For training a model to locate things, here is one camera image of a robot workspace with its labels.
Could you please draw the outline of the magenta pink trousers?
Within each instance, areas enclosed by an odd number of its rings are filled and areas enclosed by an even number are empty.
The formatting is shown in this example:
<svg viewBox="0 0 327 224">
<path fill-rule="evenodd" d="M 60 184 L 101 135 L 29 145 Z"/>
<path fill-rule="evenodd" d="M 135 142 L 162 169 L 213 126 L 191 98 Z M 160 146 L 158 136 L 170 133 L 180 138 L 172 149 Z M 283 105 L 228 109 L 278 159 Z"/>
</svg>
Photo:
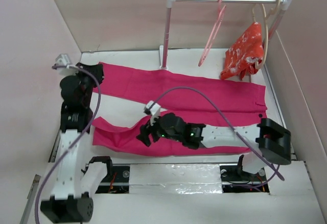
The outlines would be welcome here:
<svg viewBox="0 0 327 224">
<path fill-rule="evenodd" d="M 104 80 L 95 92 L 146 104 L 158 101 L 166 113 L 174 113 L 186 122 L 212 126 L 249 126 L 266 117 L 265 86 L 248 82 L 208 79 L 172 73 L 167 70 L 140 70 L 104 64 Z M 145 146 L 136 136 L 148 121 L 143 117 L 134 126 L 118 127 L 104 118 L 93 121 L 93 145 L 116 152 L 149 157 L 242 154 L 245 146 L 221 146 L 192 150 L 181 143 L 160 139 Z"/>
</svg>

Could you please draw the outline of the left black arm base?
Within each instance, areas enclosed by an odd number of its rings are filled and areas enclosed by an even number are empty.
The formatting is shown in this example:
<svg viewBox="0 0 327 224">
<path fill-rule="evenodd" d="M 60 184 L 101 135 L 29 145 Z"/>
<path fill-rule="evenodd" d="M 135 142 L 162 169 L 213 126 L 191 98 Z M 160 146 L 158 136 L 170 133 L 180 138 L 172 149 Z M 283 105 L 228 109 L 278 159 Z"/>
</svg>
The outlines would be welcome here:
<svg viewBox="0 0 327 224">
<path fill-rule="evenodd" d="M 99 171 L 101 164 L 107 170 L 107 175 L 99 182 L 97 176 L 102 176 L 102 171 Z M 128 164 L 113 164 L 109 156 L 95 156 L 81 170 L 83 177 L 96 184 L 96 194 L 100 193 L 128 193 L 129 192 L 129 177 L 130 165 Z"/>
</svg>

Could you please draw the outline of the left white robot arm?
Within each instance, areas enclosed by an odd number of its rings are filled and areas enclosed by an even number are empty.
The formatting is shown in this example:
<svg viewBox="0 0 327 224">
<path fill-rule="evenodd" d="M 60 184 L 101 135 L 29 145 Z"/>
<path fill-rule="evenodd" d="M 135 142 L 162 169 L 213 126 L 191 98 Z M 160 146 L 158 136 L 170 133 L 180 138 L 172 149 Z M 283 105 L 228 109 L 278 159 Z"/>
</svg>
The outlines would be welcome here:
<svg viewBox="0 0 327 224">
<path fill-rule="evenodd" d="M 101 181 L 112 179 L 114 169 L 109 156 L 93 157 L 83 164 L 83 139 L 100 108 L 90 108 L 93 89 L 104 80 L 103 65 L 59 65 L 54 70 L 71 71 L 60 81 L 63 99 L 60 114 L 60 145 L 57 159 L 39 186 L 35 199 L 35 222 L 44 214 L 52 223 L 89 222 L 94 212 L 92 196 Z"/>
</svg>

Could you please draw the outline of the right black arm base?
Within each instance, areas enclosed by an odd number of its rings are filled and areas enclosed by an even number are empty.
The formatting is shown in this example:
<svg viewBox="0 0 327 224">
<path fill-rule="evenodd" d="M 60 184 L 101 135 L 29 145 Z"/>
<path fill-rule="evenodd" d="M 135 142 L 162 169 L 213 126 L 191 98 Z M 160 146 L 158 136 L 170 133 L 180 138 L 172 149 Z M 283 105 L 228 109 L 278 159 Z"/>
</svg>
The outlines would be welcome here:
<svg viewBox="0 0 327 224">
<path fill-rule="evenodd" d="M 269 193 L 264 168 L 257 173 L 243 171 L 241 160 L 238 163 L 220 164 L 220 178 L 223 193 Z"/>
</svg>

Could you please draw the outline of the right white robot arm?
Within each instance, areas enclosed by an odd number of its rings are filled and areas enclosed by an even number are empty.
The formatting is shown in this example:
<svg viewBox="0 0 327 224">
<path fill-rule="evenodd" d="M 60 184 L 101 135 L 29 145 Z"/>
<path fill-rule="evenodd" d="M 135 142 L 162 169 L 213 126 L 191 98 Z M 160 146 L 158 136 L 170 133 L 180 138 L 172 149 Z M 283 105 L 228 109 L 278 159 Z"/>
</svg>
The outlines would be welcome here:
<svg viewBox="0 0 327 224">
<path fill-rule="evenodd" d="M 248 180 L 265 166 L 291 164 L 291 133 L 270 118 L 243 127 L 215 127 L 202 123 L 187 123 L 174 113 L 152 116 L 141 126 L 137 139 L 150 146 L 165 138 L 198 150 L 221 146 L 245 146 L 249 152 L 240 158 L 236 174 Z"/>
</svg>

